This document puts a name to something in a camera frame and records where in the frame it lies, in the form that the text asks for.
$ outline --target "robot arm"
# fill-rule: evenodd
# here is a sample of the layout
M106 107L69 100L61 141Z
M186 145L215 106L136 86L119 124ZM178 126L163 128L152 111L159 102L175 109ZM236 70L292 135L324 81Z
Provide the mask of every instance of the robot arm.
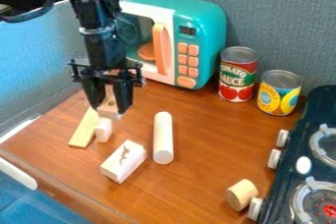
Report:
M133 104L133 87L142 85L141 64L126 58L115 20L121 11L119 0L70 0L84 36L88 64L72 60L74 82L81 82L88 101L96 109L106 96L105 86L113 85L118 113L124 114ZM54 0L46 0L38 12L16 17L1 17L9 23L27 21L45 14Z

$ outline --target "blue fabric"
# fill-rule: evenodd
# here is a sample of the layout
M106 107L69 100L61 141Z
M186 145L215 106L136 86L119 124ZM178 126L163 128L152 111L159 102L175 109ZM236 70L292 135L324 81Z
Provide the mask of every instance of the blue fabric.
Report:
M31 191L0 172L1 224L88 224L89 221L39 190Z
M40 191L30 192L0 212L0 223L90 223Z

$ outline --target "can lid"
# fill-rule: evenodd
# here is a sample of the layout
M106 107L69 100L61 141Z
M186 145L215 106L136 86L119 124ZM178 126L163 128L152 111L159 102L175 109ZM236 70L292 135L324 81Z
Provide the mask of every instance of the can lid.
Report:
M298 75L282 70L266 71L262 74L261 80L277 88L295 88L302 84Z
M258 59L258 55L253 49L241 46L228 47L220 55L223 61L234 63L251 63Z

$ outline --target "microwave button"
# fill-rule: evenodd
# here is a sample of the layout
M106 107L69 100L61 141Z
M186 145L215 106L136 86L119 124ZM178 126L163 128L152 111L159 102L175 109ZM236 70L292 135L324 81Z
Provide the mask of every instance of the microwave button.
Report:
M187 52L188 52L188 44L184 43L184 42L180 42L178 44L178 49L179 49L179 53L187 54Z
M197 56L199 53L199 47L197 45L189 45L188 47L188 53L191 56Z
M179 64L187 64L187 55L179 55Z
M198 58L197 57L193 57L193 56L189 57L188 58L188 64L191 67L197 67L198 66Z
M186 77L178 77L177 83L179 86L187 87L187 88L193 88L196 85L196 81L191 78Z
M188 69L188 76L190 76L193 79L197 78L198 77L198 69L196 69L196 68L189 68Z
M180 65L179 66L179 73L181 74L181 75L187 75L187 71L188 71L188 68L187 68L187 66L184 66L184 65Z

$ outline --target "toy microwave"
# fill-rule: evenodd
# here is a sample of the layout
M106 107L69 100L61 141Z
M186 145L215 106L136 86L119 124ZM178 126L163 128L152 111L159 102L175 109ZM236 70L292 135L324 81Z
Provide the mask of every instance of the toy microwave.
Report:
M203 87L225 46L226 17L201 0L121 0L117 31L127 56L143 63L149 79L180 87Z

